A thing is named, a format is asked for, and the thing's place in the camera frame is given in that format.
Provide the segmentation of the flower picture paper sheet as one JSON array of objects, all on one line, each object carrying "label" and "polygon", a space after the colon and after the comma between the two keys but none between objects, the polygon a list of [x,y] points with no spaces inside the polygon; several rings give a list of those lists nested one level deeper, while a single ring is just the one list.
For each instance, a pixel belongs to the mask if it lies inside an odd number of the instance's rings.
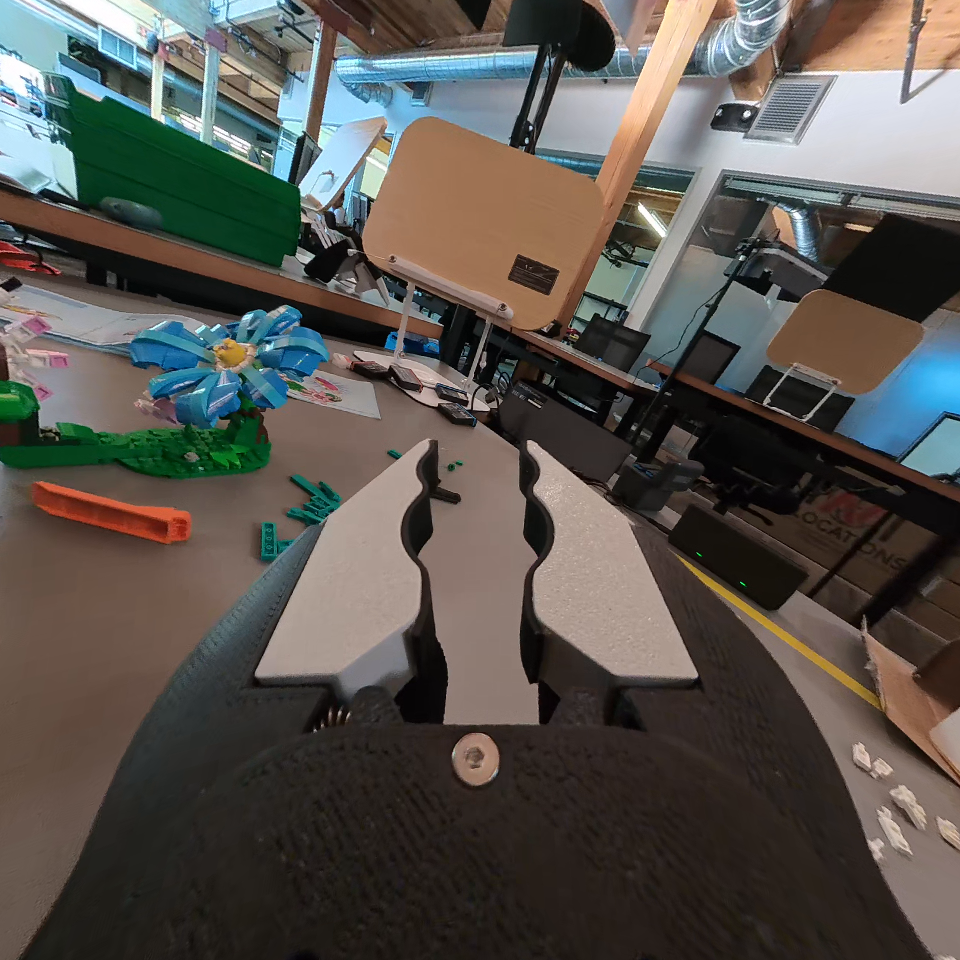
[{"label": "flower picture paper sheet", "polygon": [[283,374],[283,379],[292,400],[366,419],[381,419],[376,389],[370,381],[346,378],[323,370],[301,379]]}]

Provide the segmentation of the orange brick separator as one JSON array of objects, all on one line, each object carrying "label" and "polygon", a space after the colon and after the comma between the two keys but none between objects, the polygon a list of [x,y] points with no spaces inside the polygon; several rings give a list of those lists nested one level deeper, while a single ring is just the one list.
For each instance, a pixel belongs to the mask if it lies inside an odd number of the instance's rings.
[{"label": "orange brick separator", "polygon": [[31,500],[53,517],[162,545],[185,543],[192,534],[186,510],[132,505],[43,481],[32,483]]}]

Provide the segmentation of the blue lego flower model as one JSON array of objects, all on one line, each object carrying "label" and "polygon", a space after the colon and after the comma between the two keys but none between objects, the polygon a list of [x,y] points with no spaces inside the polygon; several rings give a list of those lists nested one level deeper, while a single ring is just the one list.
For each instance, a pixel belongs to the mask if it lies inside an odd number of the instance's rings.
[{"label": "blue lego flower model", "polygon": [[290,305],[227,324],[188,329],[176,319],[138,332],[130,362],[158,368],[138,408],[163,427],[127,433],[59,422],[40,425],[36,389],[2,381],[2,465],[21,470],[118,464],[137,474],[192,479],[252,474],[268,466],[264,423],[290,390],[330,360],[323,336]]}]

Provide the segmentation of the black studio light stand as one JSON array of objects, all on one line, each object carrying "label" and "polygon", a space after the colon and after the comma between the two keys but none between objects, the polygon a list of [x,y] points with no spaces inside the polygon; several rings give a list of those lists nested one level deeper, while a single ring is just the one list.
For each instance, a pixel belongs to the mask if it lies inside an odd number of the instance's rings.
[{"label": "black studio light stand", "polygon": [[534,155],[566,66],[586,73],[606,68],[617,42],[607,19],[583,1],[515,1],[503,36],[506,48],[536,47],[510,147]]}]

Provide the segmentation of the large wooden book stand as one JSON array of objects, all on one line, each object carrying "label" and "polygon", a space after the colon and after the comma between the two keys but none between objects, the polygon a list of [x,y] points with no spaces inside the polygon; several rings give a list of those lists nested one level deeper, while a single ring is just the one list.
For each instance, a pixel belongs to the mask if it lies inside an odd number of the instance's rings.
[{"label": "large wooden book stand", "polygon": [[557,320],[603,225],[587,176],[435,117],[399,138],[363,232],[367,258],[408,282],[393,355],[416,288],[493,327]]}]

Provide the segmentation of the grey wall vent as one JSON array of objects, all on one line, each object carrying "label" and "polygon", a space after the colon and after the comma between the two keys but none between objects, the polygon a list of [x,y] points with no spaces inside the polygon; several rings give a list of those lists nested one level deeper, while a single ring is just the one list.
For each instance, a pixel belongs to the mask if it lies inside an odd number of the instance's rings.
[{"label": "grey wall vent", "polygon": [[760,102],[744,139],[799,145],[836,80],[836,74],[796,74],[776,79]]}]

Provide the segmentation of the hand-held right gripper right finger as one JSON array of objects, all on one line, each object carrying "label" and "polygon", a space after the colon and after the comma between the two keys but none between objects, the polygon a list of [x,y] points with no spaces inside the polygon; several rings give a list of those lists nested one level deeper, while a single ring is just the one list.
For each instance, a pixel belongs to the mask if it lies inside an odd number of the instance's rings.
[{"label": "hand-held right gripper right finger", "polygon": [[691,689],[698,670],[631,522],[534,440],[519,450],[527,680],[573,689]]}]

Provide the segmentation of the long wooden table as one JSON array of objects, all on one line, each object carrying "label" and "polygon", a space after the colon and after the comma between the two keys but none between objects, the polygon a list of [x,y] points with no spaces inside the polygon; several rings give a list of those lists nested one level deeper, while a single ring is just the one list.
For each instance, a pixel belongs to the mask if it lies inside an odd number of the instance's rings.
[{"label": "long wooden table", "polygon": [[239,316],[294,306],[308,327],[341,339],[383,345],[402,313],[354,294],[332,291],[288,257],[272,268],[165,233],[143,231],[93,212],[2,190],[2,221],[52,243],[93,268],[186,306]]}]

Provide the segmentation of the black box with green lights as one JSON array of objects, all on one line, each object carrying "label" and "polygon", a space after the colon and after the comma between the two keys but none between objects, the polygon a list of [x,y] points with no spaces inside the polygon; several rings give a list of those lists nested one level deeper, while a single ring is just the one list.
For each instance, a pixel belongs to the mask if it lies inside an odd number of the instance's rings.
[{"label": "black box with green lights", "polygon": [[798,592],[808,570],[762,544],[713,511],[686,508],[667,534],[680,553],[766,611],[777,611]]}]

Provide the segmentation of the wooden desk with black legs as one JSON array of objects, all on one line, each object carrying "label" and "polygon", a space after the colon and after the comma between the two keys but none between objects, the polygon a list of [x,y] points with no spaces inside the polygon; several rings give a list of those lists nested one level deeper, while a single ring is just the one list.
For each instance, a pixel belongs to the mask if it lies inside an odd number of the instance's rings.
[{"label": "wooden desk with black legs", "polygon": [[841,435],[819,430],[777,413],[736,393],[680,372],[660,390],[629,373],[595,361],[560,340],[538,332],[510,330],[531,352],[551,356],[601,378],[631,399],[615,435],[633,442],[638,459],[650,461],[678,416],[713,426],[724,417],[752,423],[777,438],[777,452],[807,474],[841,487],[892,516],[935,536],[915,558],[886,582],[854,615],[873,626],[894,609],[902,609],[928,578],[958,550],[958,486],[938,481]]}]

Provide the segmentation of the grey rounded object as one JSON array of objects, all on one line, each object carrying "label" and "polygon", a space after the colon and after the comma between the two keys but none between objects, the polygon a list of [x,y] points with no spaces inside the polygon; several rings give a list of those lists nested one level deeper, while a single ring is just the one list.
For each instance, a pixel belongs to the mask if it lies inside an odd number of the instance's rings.
[{"label": "grey rounded object", "polygon": [[163,230],[162,213],[149,205],[125,198],[104,197],[98,203],[98,210],[109,219],[140,231]]}]

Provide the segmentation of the black and white folded object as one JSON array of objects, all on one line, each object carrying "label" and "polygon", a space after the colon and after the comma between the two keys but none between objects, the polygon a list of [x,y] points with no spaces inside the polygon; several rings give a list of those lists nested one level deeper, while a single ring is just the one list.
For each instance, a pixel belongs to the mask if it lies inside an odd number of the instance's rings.
[{"label": "black and white folded object", "polygon": [[317,246],[311,251],[299,249],[297,253],[306,256],[302,267],[308,279],[334,292],[350,294],[382,306],[391,305],[383,271],[352,241],[342,239],[330,246]]}]

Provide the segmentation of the lego instruction booklet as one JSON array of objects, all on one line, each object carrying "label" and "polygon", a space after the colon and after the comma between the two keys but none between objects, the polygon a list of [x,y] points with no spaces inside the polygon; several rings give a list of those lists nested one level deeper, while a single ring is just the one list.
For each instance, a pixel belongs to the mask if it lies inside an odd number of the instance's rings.
[{"label": "lego instruction booklet", "polygon": [[180,322],[190,331],[205,324],[184,315],[148,314],[88,304],[30,285],[2,300],[2,325],[32,316],[40,317],[49,327],[47,339],[113,354],[127,354],[130,342],[139,332],[162,322]]}]

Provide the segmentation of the white board stand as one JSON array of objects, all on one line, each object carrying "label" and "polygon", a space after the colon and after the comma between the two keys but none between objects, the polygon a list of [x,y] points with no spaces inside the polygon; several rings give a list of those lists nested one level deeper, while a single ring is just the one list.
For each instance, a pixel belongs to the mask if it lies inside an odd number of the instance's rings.
[{"label": "white board stand", "polygon": [[384,116],[338,126],[298,185],[301,210],[334,206],[387,129]]}]

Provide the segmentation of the large green plastic bin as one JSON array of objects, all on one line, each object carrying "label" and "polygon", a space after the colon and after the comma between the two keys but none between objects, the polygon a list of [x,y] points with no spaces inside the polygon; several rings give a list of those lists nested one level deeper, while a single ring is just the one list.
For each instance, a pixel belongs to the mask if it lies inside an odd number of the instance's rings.
[{"label": "large green plastic bin", "polygon": [[96,100],[46,73],[46,114],[71,151],[78,200],[125,200],[156,210],[163,230],[271,267],[296,252],[294,184],[165,126],[123,102]]}]

